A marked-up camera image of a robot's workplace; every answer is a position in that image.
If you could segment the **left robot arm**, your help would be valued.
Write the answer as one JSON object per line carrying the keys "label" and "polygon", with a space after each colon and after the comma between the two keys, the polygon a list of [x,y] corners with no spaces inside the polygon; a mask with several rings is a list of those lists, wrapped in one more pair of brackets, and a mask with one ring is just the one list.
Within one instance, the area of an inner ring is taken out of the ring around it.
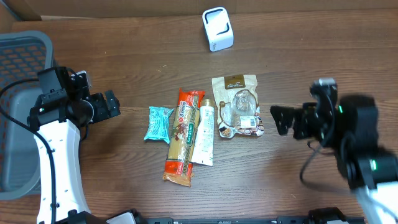
{"label": "left robot arm", "polygon": [[119,116],[113,91],[90,94],[85,71],[51,67],[38,74],[42,94],[28,124],[39,150],[41,199],[37,223],[89,223],[96,220],[83,193],[79,163],[80,129]]}

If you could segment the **teal wet wipes packet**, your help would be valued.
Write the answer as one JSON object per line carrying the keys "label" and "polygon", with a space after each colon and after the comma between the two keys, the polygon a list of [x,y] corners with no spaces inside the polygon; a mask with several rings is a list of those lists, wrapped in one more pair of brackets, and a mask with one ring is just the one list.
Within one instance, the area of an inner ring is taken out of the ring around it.
{"label": "teal wet wipes packet", "polygon": [[174,109],[150,106],[149,127],[144,136],[144,140],[162,140],[169,144],[169,118],[173,112]]}

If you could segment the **white tube with gold cap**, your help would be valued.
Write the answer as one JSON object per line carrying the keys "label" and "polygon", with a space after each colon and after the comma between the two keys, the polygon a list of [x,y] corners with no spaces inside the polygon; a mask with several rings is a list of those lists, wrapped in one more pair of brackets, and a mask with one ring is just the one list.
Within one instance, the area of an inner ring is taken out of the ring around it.
{"label": "white tube with gold cap", "polygon": [[203,99],[200,107],[200,122],[197,129],[192,162],[205,166],[213,165],[215,109],[211,99]]}

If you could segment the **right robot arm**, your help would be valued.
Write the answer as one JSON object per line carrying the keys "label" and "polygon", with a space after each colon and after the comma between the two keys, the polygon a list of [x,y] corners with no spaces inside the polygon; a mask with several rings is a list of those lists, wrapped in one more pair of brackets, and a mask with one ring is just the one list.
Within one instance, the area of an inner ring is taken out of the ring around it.
{"label": "right robot arm", "polygon": [[304,178],[314,158],[330,148],[349,193],[356,197],[368,222],[397,223],[397,156],[378,143],[379,111],[374,98],[362,94],[339,97],[336,83],[321,82],[310,87],[310,94],[315,101],[301,108],[270,108],[281,136],[293,129],[294,139],[319,142],[300,170],[301,183],[317,191],[342,192]]}

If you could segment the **beige brown snack pouch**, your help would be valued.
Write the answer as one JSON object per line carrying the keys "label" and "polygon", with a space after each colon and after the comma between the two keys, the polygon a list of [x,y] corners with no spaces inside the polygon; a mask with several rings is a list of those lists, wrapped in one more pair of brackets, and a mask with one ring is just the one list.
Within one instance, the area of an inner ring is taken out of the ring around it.
{"label": "beige brown snack pouch", "polygon": [[256,93],[257,76],[239,74],[211,80],[222,138],[235,135],[262,136],[264,125]]}

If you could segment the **orange spaghetti packet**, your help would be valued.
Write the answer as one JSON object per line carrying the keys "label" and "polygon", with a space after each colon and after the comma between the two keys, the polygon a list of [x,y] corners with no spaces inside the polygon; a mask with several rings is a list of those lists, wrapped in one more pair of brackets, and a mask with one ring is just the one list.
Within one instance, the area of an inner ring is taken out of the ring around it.
{"label": "orange spaghetti packet", "polygon": [[205,91],[179,90],[175,118],[170,134],[170,147],[162,178],[173,183],[191,186],[192,155],[200,120],[200,106]]}

